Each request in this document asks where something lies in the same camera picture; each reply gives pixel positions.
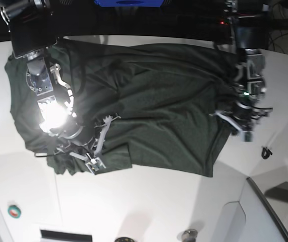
white floor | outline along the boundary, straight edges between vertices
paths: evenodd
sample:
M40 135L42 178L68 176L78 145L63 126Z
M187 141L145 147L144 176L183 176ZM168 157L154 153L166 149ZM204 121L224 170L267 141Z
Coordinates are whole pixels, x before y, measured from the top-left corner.
M201 44L139 36L94 39L116 45ZM253 143L229 138L214 166L214 178L140 166L93 177L55 175L44 159L25 151L9 113L10 87L3 66L10 51L10 43L0 43L0 208L15 242L39 241L40 227L90 233L95 242L123 235L140 242L178 241L182 231L195 228L197 241L210 241L223 205L239 200L246 176L286 165L267 163L260 154L261 146L274 144L288 124L287 55L264 52L268 95L262 105L273 106L274 113L256 128ZM288 149L281 155L287 159ZM20 219L7 215L11 204L22 209Z

bright light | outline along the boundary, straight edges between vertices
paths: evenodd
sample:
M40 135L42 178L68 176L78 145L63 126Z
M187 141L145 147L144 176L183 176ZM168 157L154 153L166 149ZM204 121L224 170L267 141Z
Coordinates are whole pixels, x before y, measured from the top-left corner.
M50 129L61 127L68 118L67 109L60 106L56 100L51 102L42 102L38 104L44 122L39 126L44 132L49 132Z

